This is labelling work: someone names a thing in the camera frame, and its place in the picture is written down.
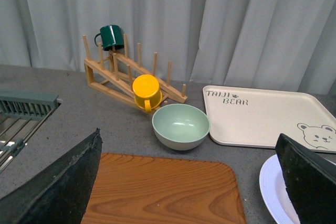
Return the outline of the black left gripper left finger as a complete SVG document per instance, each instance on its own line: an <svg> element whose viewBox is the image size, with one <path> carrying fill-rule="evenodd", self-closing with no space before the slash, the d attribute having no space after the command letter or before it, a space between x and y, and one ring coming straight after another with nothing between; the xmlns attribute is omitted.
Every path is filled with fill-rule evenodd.
<svg viewBox="0 0 336 224"><path fill-rule="evenodd" d="M98 173L100 130L1 199L1 223L81 223Z"/></svg>

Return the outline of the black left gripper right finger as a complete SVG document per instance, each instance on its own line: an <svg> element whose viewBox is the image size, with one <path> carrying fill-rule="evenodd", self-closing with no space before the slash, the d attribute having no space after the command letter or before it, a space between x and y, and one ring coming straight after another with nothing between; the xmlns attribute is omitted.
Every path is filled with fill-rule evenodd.
<svg viewBox="0 0 336 224"><path fill-rule="evenodd" d="M335 223L335 164L281 133L276 153L301 223Z"/></svg>

